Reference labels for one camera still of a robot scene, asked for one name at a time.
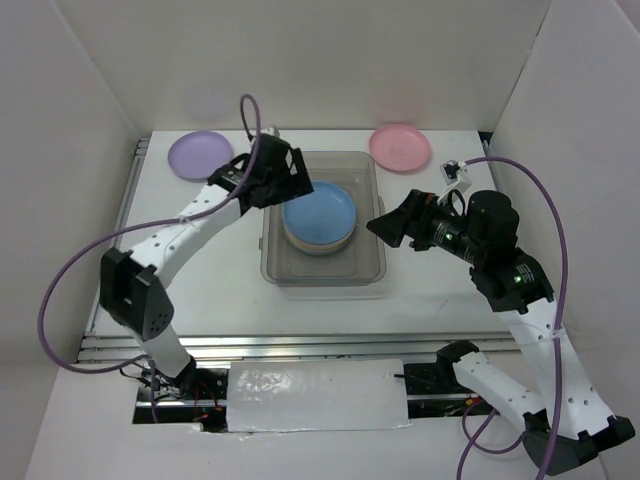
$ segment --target cable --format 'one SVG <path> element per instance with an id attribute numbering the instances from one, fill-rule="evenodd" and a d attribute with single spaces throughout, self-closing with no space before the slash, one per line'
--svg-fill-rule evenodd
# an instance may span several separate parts
<path id="1" fill-rule="evenodd" d="M 433 380 L 429 380 L 428 378 L 416 377 L 415 375 L 402 375 L 400 373 L 396 373 L 394 375 L 395 378 L 402 378 L 404 380 L 412 380 L 414 382 L 422 383 L 423 385 L 429 387 L 441 387 L 442 385 L 439 382 L 434 382 Z"/>
<path id="2" fill-rule="evenodd" d="M 158 414 L 156 412 L 156 362 L 149 359 L 149 367 L 151 367 L 151 397 L 149 399 L 151 418 L 153 418 L 153 423 L 158 423 Z"/>
<path id="3" fill-rule="evenodd" d="M 491 420 L 493 420 L 493 417 L 495 417 L 497 414 L 498 414 L 497 410 L 495 409 L 492 410 L 489 416 L 487 417 L 487 419 L 484 421 L 484 423 L 480 425 L 480 428 L 478 429 L 478 431 L 476 431 L 476 433 L 473 434 L 473 437 L 469 439 L 469 443 L 467 443 L 467 446 L 464 447 L 464 450 L 462 451 L 462 455 L 460 456 L 460 461 L 458 462 L 456 480 L 462 480 L 462 469 L 464 468 L 464 462 L 467 460 L 467 456 L 469 455 L 469 452 L 475 445 L 476 441 L 478 440 L 482 432 L 484 432 L 484 430 L 489 426 L 489 423 L 491 423 Z"/>
<path id="4" fill-rule="evenodd" d="M 151 382 L 149 382 L 146 378 L 134 377 L 133 375 L 129 375 L 128 373 L 125 373 L 124 369 L 122 369 L 122 368 L 120 368 L 118 371 L 120 372 L 120 375 L 122 375 L 123 377 L 130 378 L 131 380 L 137 380 L 138 382 L 143 384 L 145 387 L 150 387 L 151 386 Z"/>
<path id="5" fill-rule="evenodd" d="M 564 233 L 564 227 L 562 226 L 562 220 L 560 219 L 560 213 L 549 195 L 549 192 L 544 187 L 542 182 L 536 177 L 531 170 L 529 170 L 524 165 L 511 160 L 509 158 L 504 157 L 480 157 L 469 160 L 466 163 L 467 166 L 475 165 L 477 163 L 483 162 L 495 162 L 495 163 L 506 163 L 513 167 L 516 167 L 518 170 L 524 172 L 532 181 L 536 184 L 545 200 L 547 201 L 547 205 L 551 209 L 551 213 L 553 214 L 553 219 L 556 223 L 556 229 L 558 230 L 558 237 L 560 239 L 560 251 L 562 256 L 562 278 L 560 281 L 560 292 L 558 293 L 558 308 L 556 310 L 556 318 L 553 323 L 554 333 L 559 332 L 562 328 L 562 315 L 564 313 L 564 304 L 567 296 L 567 282 L 569 276 L 569 255 L 567 253 L 567 239 Z M 540 469 L 538 471 L 538 475 L 536 476 L 536 480 L 543 480 L 544 476 L 547 474 L 549 470 L 549 465 L 551 464 L 551 459 L 553 458 L 553 452 L 556 448 L 556 441 L 558 439 L 558 430 L 560 429 L 560 412 L 562 409 L 562 350 L 560 344 L 560 338 L 553 339 L 553 357 L 555 362 L 555 401 L 553 405 L 553 420 L 551 422 L 551 432 L 549 433 L 549 440 L 547 442 L 547 448 L 544 452 L 544 457 L 542 459 L 542 464 L 540 465 Z"/>
<path id="6" fill-rule="evenodd" d="M 469 443 L 471 443 L 474 447 L 476 447 L 481 452 L 488 453 L 490 455 L 503 455 L 505 453 L 512 452 L 516 448 L 518 448 L 522 443 L 522 436 L 519 436 L 518 439 L 511 446 L 507 448 L 502 448 L 500 450 L 492 450 L 490 448 L 483 447 L 482 445 L 478 445 L 477 443 L 471 441 L 471 435 L 469 434 L 469 430 L 467 429 L 467 417 L 469 417 L 469 414 L 471 413 L 471 411 L 481 403 L 485 403 L 484 400 L 480 400 L 479 402 L 472 403 L 471 405 L 469 405 L 469 408 L 467 408 L 462 414 L 462 431 L 464 432 L 465 437 L 467 437 L 467 440 L 469 440 Z"/>
<path id="7" fill-rule="evenodd" d="M 249 165 L 247 166 L 247 169 L 244 173 L 244 175 L 242 175 L 242 178 L 240 179 L 240 181 L 238 182 L 238 184 L 236 185 L 236 187 L 233 189 L 233 191 L 227 195 L 225 197 L 225 199 L 220 202 L 219 204 L 215 205 L 214 207 L 210 208 L 209 210 L 206 210 L 204 212 L 200 212 L 197 213 L 195 215 L 191 215 L 189 217 L 186 217 L 186 220 L 188 221 L 195 221 L 195 220 L 200 220 L 201 218 L 207 217 L 209 215 L 214 214 L 215 212 L 217 212 L 218 210 L 220 210 L 221 208 L 223 208 L 225 205 L 227 205 L 231 200 L 233 200 L 234 198 L 236 198 L 238 196 L 238 194 L 240 193 L 240 191 L 242 190 L 242 188 L 244 187 L 245 183 L 247 182 L 247 180 L 249 179 L 249 176 L 251 175 L 251 171 L 253 170 L 253 167 L 258 159 L 258 150 L 259 150 L 259 146 L 260 146 L 260 129 L 262 128 L 261 123 L 260 123 L 260 108 L 258 107 L 258 103 L 256 102 L 256 99 L 253 98 L 252 95 L 249 95 L 248 93 L 242 95 L 242 97 L 240 98 L 240 116 L 242 117 L 242 123 L 245 127 L 245 131 L 247 133 L 247 136 L 249 138 L 253 138 L 253 136 L 251 135 L 251 133 L 249 132 L 249 128 L 247 126 L 247 121 L 245 118 L 245 114 L 244 114 L 244 102 L 245 100 L 249 100 L 251 102 L 251 104 L 253 105 L 253 109 L 255 112 L 255 118 L 256 118 L 256 135 L 255 135 L 255 144 L 253 145 L 253 148 L 251 150 L 251 157 L 249 159 Z M 60 280 L 62 279 L 62 277 L 64 276 L 65 273 L 67 273 L 67 271 L 78 261 L 80 260 L 82 257 L 84 257 L 87 253 L 89 253 L 91 250 L 93 250 L 94 248 L 96 248 L 97 246 L 115 238 L 115 237 L 119 237 L 121 235 L 124 235 L 126 233 L 130 233 L 130 232 L 135 232 L 137 230 L 143 230 L 143 229 L 147 229 L 147 228 L 153 228 L 153 227 L 163 227 L 166 225 L 176 225 L 178 223 L 183 222 L 184 219 L 180 219 L 180 218 L 169 218 L 169 219 L 164 219 L 164 220 L 154 220 L 152 222 L 146 222 L 146 223 L 140 223 L 138 225 L 132 225 L 129 227 L 125 227 L 122 228 L 120 230 L 116 230 L 113 233 L 109 233 L 101 238 L 98 238 L 97 240 L 94 240 L 93 242 L 89 243 L 87 246 L 85 246 L 84 248 L 82 248 L 78 253 L 76 253 L 75 255 L 73 255 L 63 266 L 62 268 L 60 268 L 60 270 L 54 275 L 53 280 L 51 281 L 51 283 L 49 284 L 49 286 L 47 287 L 47 290 L 45 291 L 44 297 L 42 299 L 42 303 L 40 304 L 40 310 L 38 312 L 38 340 L 40 341 L 40 345 L 42 346 L 42 349 L 44 350 L 44 352 L 47 354 L 47 356 L 49 357 L 49 359 L 51 359 L 51 361 L 53 363 L 55 363 L 56 365 L 58 365 L 60 368 L 63 368 L 65 370 L 68 370 L 70 372 L 74 372 L 74 373 L 85 373 L 85 374 L 97 374 L 97 373 L 108 373 L 108 372 L 114 372 L 117 370 L 120 370 L 121 368 L 124 368 L 128 365 L 132 365 L 136 362 L 139 362 L 140 360 L 147 360 L 151 366 L 151 383 L 155 384 L 155 365 L 152 365 L 152 361 L 149 359 L 149 357 L 147 355 L 138 355 L 137 357 L 134 357 L 130 360 L 126 360 L 124 362 L 118 363 L 117 365 L 112 365 L 109 367 L 101 367 L 101 368 L 95 368 L 95 369 L 91 369 L 91 368 L 81 368 L 81 367 L 77 367 L 75 365 L 72 365 L 68 362 L 66 362 L 65 360 L 63 360 L 62 358 L 60 358 L 51 348 L 51 345 L 49 344 L 49 341 L 47 340 L 45 331 L 44 331 L 44 317 L 45 314 L 47 312 L 47 306 L 49 305 L 49 301 L 51 300 L 51 296 L 53 295 L 53 291 L 55 290 L 56 286 L 58 285 L 58 283 L 60 282 Z M 155 408 L 155 402 L 153 401 L 153 395 L 152 395 L 152 400 L 151 400 L 151 410 L 152 412 L 154 411 Z"/>
<path id="8" fill-rule="evenodd" d="M 198 418 L 198 398 L 200 397 L 200 387 L 196 385 L 196 393 L 193 399 L 193 418 Z"/>
<path id="9" fill-rule="evenodd" d="M 165 393 L 164 395 L 160 395 L 159 397 L 156 397 L 156 398 L 155 398 L 156 405 L 158 405 L 158 402 L 159 402 L 160 400 L 166 400 L 167 398 L 173 398 L 173 399 L 176 399 L 176 400 L 177 400 L 177 399 L 179 399 L 179 398 L 181 398 L 181 397 L 176 397 L 176 396 L 175 396 L 175 395 L 173 395 L 172 393 Z"/>
<path id="10" fill-rule="evenodd" d="M 214 408 L 217 411 L 222 411 L 222 408 L 218 405 L 218 399 L 216 398 L 216 394 L 214 393 L 213 388 L 204 382 L 200 382 L 198 385 L 202 385 L 206 390 L 209 391 L 209 395 L 211 395 L 211 400 L 213 400 Z"/>
<path id="11" fill-rule="evenodd" d="M 460 204 L 462 205 L 462 213 L 458 213 L 458 211 L 456 210 L 456 207 L 453 205 L 453 196 L 454 195 L 456 196 L 456 198 L 458 200 L 460 200 Z M 449 192 L 449 195 L 447 195 L 447 204 L 449 205 L 449 207 L 451 207 L 451 210 L 453 210 L 453 212 L 458 217 L 464 216 L 466 211 L 467 211 L 467 202 L 465 201 L 464 197 L 460 193 L 460 190 L 451 190 Z"/>

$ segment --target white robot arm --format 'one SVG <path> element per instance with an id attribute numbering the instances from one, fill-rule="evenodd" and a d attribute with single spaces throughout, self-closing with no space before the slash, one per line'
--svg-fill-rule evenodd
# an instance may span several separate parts
<path id="1" fill-rule="evenodd" d="M 313 191 L 300 150 L 263 133 L 257 160 L 237 198 L 215 214 L 189 220 L 226 199 L 237 187 L 248 158 L 241 155 L 216 171 L 175 224 L 127 252 L 111 248 L 101 260 L 100 305 L 130 331 L 158 371 L 184 390 L 190 389 L 198 373 L 206 372 L 197 371 L 171 327 L 174 309 L 166 289 L 174 276 L 213 236 L 250 208 L 277 205 Z"/>
<path id="2" fill-rule="evenodd" d="M 471 280 L 509 328 L 540 394 L 496 369 L 470 342 L 455 342 L 438 352 L 440 370 L 449 382 L 477 392 L 524 432 L 524 446 L 540 466 L 556 401 L 553 340 L 559 335 L 562 407 L 549 474 L 576 468 L 632 438 L 631 422 L 616 417 L 600 398 L 564 330 L 554 332 L 553 290 L 540 264 L 516 246 L 519 215 L 509 198 L 495 191 L 476 192 L 467 211 L 458 213 L 454 198 L 463 210 L 464 201 L 456 188 L 471 185 L 465 166 L 449 162 L 442 172 L 449 185 L 443 195 L 412 190 L 396 210 L 371 220 L 367 228 L 391 247 L 399 247 L 407 235 L 415 251 L 440 247 L 470 263 Z"/>

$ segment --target white backdrop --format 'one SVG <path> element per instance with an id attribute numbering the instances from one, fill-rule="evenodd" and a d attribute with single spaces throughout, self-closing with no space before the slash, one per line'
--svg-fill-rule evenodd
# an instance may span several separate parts
<path id="1" fill-rule="evenodd" d="M 0 7 L 0 478 L 23 478 L 57 368 L 36 315 L 54 272 L 113 228 L 137 133 L 51 4 Z M 98 257 L 74 270 L 48 318 L 73 358 Z"/>
<path id="2" fill-rule="evenodd" d="M 493 130 L 549 0 L 59 0 L 145 133 L 238 128 L 240 93 L 282 128 Z"/>
<path id="3" fill-rule="evenodd" d="M 555 1 L 492 140 L 556 200 L 567 232 L 566 325 L 594 385 L 640 425 L 640 34 L 613 0 Z M 559 285 L 560 247 L 546 203 L 500 168 L 523 242 Z M 637 476 L 640 441 L 606 452 L 610 479 Z"/>

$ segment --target clear plastic container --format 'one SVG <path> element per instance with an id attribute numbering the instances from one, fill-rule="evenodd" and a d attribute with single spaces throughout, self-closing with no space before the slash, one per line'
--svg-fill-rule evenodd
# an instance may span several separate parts
<path id="1" fill-rule="evenodd" d="M 382 202 L 373 159 L 364 152 L 304 152 L 311 180 L 335 183 L 356 207 L 356 227 L 347 245 L 322 256 L 300 252 L 284 233 L 282 206 L 265 210 L 260 248 L 262 276 L 283 286 L 369 285 L 384 277 L 384 244 L 366 228 Z"/>

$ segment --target blue bowl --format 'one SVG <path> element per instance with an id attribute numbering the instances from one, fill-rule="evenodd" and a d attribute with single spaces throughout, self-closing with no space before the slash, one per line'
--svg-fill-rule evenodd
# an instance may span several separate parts
<path id="1" fill-rule="evenodd" d="M 353 233 L 356 207 L 349 194 L 328 182 L 313 182 L 313 193 L 286 202 L 282 218 L 287 232 L 300 243 L 327 247 Z"/>

